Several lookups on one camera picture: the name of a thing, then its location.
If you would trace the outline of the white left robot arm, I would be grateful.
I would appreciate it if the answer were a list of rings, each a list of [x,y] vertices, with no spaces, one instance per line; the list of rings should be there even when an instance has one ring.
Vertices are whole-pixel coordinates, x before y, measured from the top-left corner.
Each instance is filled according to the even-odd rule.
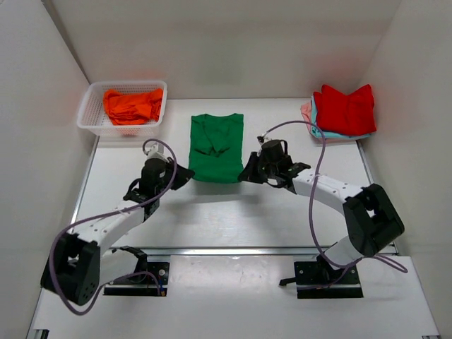
[[[194,175],[157,148],[150,149],[140,177],[130,183],[113,211],[79,220],[54,240],[41,288],[78,306],[94,302],[108,283],[152,283],[160,294],[158,271],[148,268],[145,252],[113,245],[159,208],[164,193],[182,188]]]

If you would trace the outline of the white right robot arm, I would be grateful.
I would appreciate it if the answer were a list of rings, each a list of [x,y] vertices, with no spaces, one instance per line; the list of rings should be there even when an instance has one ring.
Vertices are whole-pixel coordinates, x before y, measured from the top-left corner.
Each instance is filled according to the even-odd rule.
[[[362,258],[380,258],[380,252],[405,231],[405,226],[384,188],[378,184],[356,186],[319,173],[318,167],[293,162],[284,140],[260,139],[261,148],[250,154],[238,180],[267,184],[309,198],[309,223],[314,222],[314,203],[339,212],[347,236],[327,250],[316,266],[320,280],[332,283],[342,269]]]

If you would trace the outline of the green t shirt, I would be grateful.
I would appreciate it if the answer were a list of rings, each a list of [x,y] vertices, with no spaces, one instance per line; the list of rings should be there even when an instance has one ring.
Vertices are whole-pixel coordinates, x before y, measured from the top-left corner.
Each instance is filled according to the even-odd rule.
[[[192,116],[189,169],[199,182],[235,184],[244,169],[242,146],[244,115]]]

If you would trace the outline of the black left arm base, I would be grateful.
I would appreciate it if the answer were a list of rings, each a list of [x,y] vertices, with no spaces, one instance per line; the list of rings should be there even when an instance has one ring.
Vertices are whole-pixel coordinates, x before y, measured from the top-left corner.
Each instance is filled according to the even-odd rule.
[[[115,297],[165,297],[170,260],[151,258],[144,250],[121,246],[106,252],[101,260],[103,295]]]

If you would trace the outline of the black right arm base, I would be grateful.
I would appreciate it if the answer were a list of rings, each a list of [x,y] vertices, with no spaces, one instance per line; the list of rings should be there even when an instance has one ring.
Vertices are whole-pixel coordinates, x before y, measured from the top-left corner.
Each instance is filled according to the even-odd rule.
[[[323,261],[295,261],[295,276],[280,287],[296,285],[298,299],[360,299],[364,297],[356,265],[334,270]]]

